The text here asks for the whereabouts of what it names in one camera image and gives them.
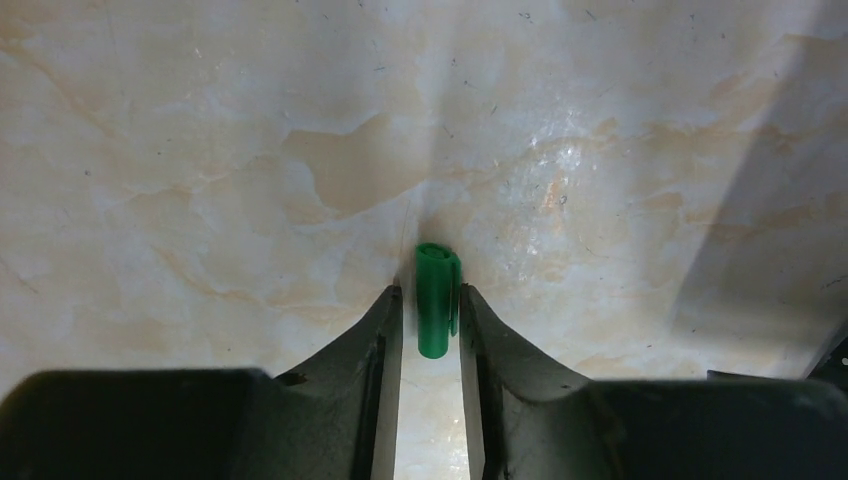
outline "black plastic part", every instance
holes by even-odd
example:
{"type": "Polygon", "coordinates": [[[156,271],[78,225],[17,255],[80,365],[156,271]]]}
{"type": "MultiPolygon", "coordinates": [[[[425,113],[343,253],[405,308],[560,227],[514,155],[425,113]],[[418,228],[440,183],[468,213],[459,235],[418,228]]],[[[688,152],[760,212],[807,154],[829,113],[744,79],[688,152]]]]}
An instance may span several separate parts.
{"type": "Polygon", "coordinates": [[[391,479],[400,287],[277,379],[260,370],[36,374],[0,406],[0,478],[391,479]]]}
{"type": "Polygon", "coordinates": [[[845,479],[848,402],[759,379],[590,381],[460,297],[472,480],[845,479]]]}
{"type": "Polygon", "coordinates": [[[807,378],[831,383],[848,393],[848,324],[836,333],[807,378]]]}

